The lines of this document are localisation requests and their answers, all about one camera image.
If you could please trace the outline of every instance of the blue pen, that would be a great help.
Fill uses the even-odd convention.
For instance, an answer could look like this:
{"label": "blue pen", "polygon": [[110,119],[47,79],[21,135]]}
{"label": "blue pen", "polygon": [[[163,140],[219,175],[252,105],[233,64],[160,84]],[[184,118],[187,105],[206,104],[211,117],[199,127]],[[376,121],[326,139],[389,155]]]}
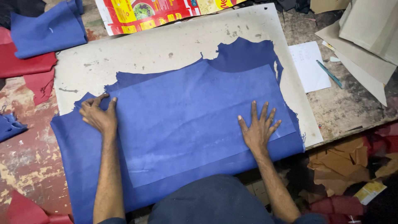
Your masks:
{"label": "blue pen", "polygon": [[318,62],[318,65],[321,66],[321,68],[337,83],[337,85],[340,88],[344,88],[344,84],[342,84],[338,78],[336,78],[336,76],[334,76],[331,72],[329,72],[329,70],[322,64],[320,63],[318,60],[316,60],[316,62]]}

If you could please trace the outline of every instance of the hand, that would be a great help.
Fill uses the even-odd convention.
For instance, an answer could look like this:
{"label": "hand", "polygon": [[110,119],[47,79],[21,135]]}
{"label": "hand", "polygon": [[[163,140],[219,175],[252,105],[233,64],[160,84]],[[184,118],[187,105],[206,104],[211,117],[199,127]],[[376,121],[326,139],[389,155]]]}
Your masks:
{"label": "hand", "polygon": [[102,135],[116,133],[117,129],[115,112],[117,98],[114,97],[109,103],[108,110],[103,111],[99,104],[105,97],[109,97],[109,94],[105,93],[95,99],[88,99],[82,103],[82,108],[79,110],[79,113],[83,116],[83,121],[93,126]]}
{"label": "hand", "polygon": [[276,122],[272,127],[272,120],[275,116],[276,109],[272,109],[267,119],[268,102],[263,105],[260,120],[257,117],[256,101],[252,102],[252,124],[250,128],[246,126],[246,122],[242,116],[238,116],[240,128],[242,129],[243,139],[246,145],[250,148],[255,158],[261,155],[268,156],[267,142],[271,134],[279,127],[282,120]]}

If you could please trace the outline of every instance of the workbench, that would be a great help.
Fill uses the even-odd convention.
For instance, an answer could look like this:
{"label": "workbench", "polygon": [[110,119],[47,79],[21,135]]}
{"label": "workbench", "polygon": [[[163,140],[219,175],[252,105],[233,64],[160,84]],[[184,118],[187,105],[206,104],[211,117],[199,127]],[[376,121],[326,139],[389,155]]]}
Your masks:
{"label": "workbench", "polygon": [[[58,2],[59,0],[48,0],[46,9]],[[83,5],[85,14],[82,19],[89,41],[108,37],[94,0],[83,0]],[[317,15],[310,12],[305,15],[290,10],[278,12],[278,15],[288,45],[316,41],[323,60],[334,56],[333,51],[323,46],[322,40],[314,33],[333,24],[341,12]],[[322,143],[307,149],[398,118],[397,70],[385,87],[388,107],[384,107],[356,81],[341,62],[325,62],[325,66],[338,79],[346,82],[346,88],[340,89],[332,82],[331,88],[307,93],[324,139]],[[0,143],[0,220],[6,220],[5,211],[11,201],[12,189],[17,189],[49,213],[71,213],[61,155],[50,127],[52,117],[58,113],[54,89],[48,101],[35,107],[33,93],[25,86],[23,77],[10,78],[0,91],[0,105],[5,105],[2,113],[14,112],[18,121],[28,124],[29,128]]]}

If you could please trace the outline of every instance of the stack of cardboard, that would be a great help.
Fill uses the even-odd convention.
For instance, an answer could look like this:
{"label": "stack of cardboard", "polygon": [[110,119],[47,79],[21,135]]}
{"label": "stack of cardboard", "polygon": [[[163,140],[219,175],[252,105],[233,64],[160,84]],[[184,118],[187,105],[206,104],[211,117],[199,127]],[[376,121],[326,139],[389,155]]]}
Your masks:
{"label": "stack of cardboard", "polygon": [[398,0],[352,4],[339,21],[315,34],[333,46],[347,70],[387,106],[384,87],[398,65]]}

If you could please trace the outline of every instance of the paint stain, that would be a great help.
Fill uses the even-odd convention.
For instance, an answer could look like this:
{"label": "paint stain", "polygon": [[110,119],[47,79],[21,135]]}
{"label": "paint stain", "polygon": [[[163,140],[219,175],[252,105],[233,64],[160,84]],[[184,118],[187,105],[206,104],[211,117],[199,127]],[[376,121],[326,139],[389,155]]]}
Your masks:
{"label": "paint stain", "polygon": [[75,90],[66,90],[66,89],[63,89],[63,88],[58,88],[58,89],[61,90],[61,91],[64,91],[64,92],[74,92],[74,93],[79,92],[77,89],[75,89]]}
{"label": "paint stain", "polygon": [[90,30],[90,29],[86,29],[86,33],[87,33],[87,40],[88,41],[93,41],[93,40],[98,40],[99,36],[94,34],[94,31]]}

